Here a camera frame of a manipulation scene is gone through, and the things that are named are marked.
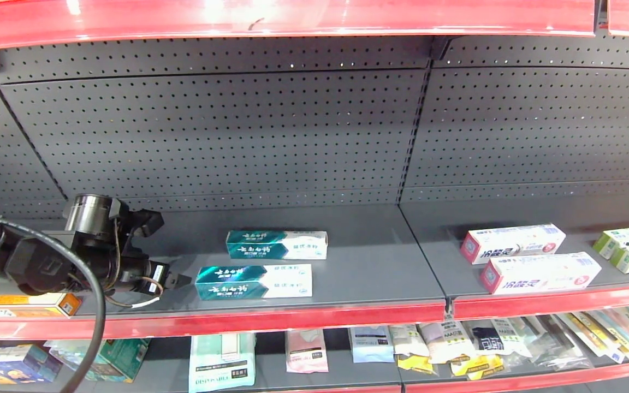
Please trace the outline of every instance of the teal toothpaste box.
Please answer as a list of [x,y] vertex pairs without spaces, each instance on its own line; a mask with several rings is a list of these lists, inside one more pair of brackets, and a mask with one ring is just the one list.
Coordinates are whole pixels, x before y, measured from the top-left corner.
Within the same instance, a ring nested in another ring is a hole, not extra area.
[[[89,348],[89,340],[50,340],[50,355],[76,370]],[[128,338],[104,340],[98,355],[87,371],[87,380],[132,383],[140,371],[150,340]]]
[[195,286],[202,300],[312,296],[312,265],[205,266]]
[[233,259],[326,259],[324,231],[230,231],[227,252]]

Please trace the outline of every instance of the shelf bracket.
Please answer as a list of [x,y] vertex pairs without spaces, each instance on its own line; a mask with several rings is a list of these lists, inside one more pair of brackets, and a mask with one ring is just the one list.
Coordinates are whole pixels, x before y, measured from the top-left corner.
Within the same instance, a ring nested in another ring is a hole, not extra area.
[[463,35],[435,35],[431,42],[431,60],[434,62],[443,60],[450,47],[450,41],[458,37],[463,37]]

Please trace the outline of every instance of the metal cylinder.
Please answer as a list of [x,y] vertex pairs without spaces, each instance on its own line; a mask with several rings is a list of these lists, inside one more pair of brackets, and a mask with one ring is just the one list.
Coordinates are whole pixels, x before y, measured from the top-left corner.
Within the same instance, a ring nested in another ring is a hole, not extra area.
[[113,222],[108,213],[113,199],[109,196],[79,194],[69,210],[65,231],[77,231],[94,236],[101,241],[112,241]]

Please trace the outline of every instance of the blue box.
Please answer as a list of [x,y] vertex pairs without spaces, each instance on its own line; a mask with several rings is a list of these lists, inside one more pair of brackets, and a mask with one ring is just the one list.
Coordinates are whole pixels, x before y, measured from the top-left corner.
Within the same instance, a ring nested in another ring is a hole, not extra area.
[[0,347],[0,384],[49,383],[62,363],[33,344]]

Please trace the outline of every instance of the light blue package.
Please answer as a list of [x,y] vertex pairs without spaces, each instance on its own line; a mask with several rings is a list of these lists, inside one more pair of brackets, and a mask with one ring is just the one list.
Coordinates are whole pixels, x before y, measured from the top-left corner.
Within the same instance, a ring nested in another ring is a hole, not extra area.
[[254,386],[255,345],[253,333],[193,336],[189,393]]
[[395,348],[387,326],[349,328],[354,363],[394,363]]

